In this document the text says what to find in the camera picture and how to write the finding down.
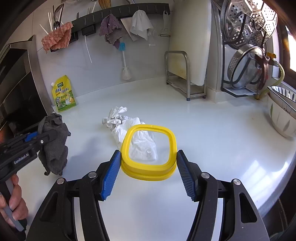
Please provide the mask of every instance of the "seasoning pouch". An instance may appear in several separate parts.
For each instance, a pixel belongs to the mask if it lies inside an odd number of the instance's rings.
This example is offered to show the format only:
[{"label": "seasoning pouch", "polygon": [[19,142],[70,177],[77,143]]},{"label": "seasoning pouch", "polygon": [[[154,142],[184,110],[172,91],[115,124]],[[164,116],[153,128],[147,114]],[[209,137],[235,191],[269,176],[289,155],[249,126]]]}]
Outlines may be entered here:
[{"label": "seasoning pouch", "polygon": [[55,100],[58,112],[62,112],[76,106],[70,80],[66,75],[57,79],[53,84],[52,96]]}]

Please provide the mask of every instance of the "white hand towel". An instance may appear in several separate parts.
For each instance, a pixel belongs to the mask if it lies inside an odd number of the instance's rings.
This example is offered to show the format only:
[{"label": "white hand towel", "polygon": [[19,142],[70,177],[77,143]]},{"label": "white hand towel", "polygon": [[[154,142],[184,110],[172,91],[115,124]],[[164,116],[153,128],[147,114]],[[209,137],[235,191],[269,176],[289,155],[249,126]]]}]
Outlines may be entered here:
[{"label": "white hand towel", "polygon": [[138,10],[135,12],[131,21],[131,33],[139,35],[140,37],[148,40],[148,36],[151,35],[150,29],[153,28],[154,27],[152,26],[145,11]]}]

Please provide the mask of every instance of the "purple towel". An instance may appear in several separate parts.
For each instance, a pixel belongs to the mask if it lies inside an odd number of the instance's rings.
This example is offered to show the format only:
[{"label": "purple towel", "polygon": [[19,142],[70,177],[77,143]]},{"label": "purple towel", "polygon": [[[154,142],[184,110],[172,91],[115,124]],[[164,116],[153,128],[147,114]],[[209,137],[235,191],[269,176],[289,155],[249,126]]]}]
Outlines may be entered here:
[{"label": "purple towel", "polygon": [[119,49],[119,39],[127,32],[117,18],[110,14],[101,23],[99,36],[105,35],[105,41]]}]

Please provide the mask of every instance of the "window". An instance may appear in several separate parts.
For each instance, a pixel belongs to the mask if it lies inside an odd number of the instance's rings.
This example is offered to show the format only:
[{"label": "window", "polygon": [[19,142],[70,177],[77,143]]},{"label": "window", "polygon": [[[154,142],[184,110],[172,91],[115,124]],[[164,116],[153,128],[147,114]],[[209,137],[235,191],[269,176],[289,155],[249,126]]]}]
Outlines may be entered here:
[{"label": "window", "polygon": [[290,50],[290,69],[296,71],[296,41],[293,38],[287,26],[286,26],[286,30],[288,33],[288,43],[289,43],[289,50]]},{"label": "window", "polygon": [[284,81],[296,88],[296,40],[281,20],[278,22],[278,34],[280,63],[285,70]]}]

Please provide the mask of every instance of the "black wall hook rail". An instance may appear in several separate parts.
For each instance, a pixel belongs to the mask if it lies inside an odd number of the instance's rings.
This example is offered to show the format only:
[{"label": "black wall hook rail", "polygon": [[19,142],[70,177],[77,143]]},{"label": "black wall hook rail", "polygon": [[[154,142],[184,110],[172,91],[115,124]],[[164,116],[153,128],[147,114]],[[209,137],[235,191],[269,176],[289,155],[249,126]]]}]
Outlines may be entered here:
[{"label": "black wall hook rail", "polygon": [[101,23],[109,14],[113,14],[116,18],[126,18],[132,17],[138,10],[145,11],[147,15],[162,15],[163,11],[167,11],[167,13],[170,14],[168,3],[137,3],[103,9],[72,21],[73,27],[70,43],[78,40],[78,31],[82,30],[83,35],[88,35],[88,32],[84,29],[97,23]]}]

